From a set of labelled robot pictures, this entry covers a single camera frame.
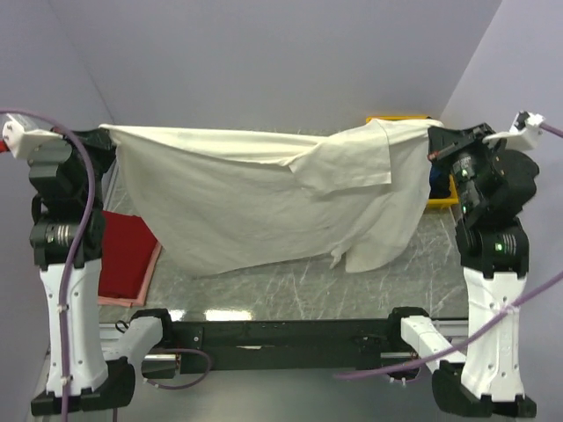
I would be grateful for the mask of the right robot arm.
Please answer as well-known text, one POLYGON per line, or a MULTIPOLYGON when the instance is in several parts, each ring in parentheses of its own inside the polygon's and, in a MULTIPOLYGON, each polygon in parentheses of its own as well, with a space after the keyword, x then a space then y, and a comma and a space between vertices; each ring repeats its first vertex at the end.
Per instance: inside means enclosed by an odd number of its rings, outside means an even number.
POLYGON ((464 417, 535 418, 519 363, 519 308, 530 243, 518 218, 537 192, 538 165, 509 149, 487 124, 428 130, 428 159, 453 178, 462 215, 456 241, 468 298, 465 361, 443 359, 433 373, 442 411, 464 417))

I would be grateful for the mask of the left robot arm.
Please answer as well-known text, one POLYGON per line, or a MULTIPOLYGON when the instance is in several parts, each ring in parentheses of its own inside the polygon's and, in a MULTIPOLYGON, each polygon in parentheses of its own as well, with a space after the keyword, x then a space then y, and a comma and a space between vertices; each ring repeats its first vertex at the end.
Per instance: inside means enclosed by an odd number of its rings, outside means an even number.
POLYGON ((31 402, 35 417, 102 411, 130 403, 135 369, 107 358, 99 338, 98 288, 105 218, 102 178, 115 160, 105 129, 60 130, 28 159, 32 201, 30 244, 48 301, 50 358, 45 389, 31 402))

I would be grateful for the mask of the white t-shirt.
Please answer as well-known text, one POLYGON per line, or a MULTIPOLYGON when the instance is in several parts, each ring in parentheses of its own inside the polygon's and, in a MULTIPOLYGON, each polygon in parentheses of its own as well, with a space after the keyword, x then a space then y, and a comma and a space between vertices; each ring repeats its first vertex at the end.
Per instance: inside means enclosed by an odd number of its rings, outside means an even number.
POLYGON ((400 256, 430 193, 435 121, 333 135, 110 125, 121 180, 194 275, 328 255, 350 273, 400 256))

